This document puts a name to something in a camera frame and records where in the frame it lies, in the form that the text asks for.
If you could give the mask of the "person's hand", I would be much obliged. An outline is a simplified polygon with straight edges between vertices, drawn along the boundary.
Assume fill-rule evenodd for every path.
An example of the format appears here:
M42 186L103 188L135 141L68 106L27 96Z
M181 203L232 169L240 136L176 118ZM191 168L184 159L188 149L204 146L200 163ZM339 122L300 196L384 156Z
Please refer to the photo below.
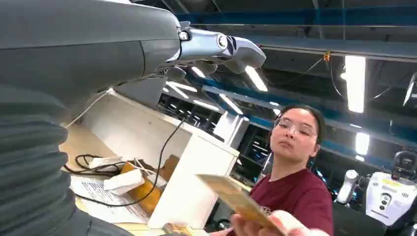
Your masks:
M232 216L233 229L238 236L326 236L320 229L309 229L295 217L283 210L276 210L269 216L274 227L263 227L257 222L244 219L239 214Z

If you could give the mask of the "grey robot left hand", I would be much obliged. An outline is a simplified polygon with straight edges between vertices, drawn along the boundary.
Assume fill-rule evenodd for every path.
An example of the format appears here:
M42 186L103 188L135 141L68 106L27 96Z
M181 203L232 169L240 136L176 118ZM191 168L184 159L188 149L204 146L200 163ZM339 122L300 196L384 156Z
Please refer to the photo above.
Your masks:
M0 3L0 113L58 115L92 93L205 60L236 73L266 59L250 40L170 11L111 0Z

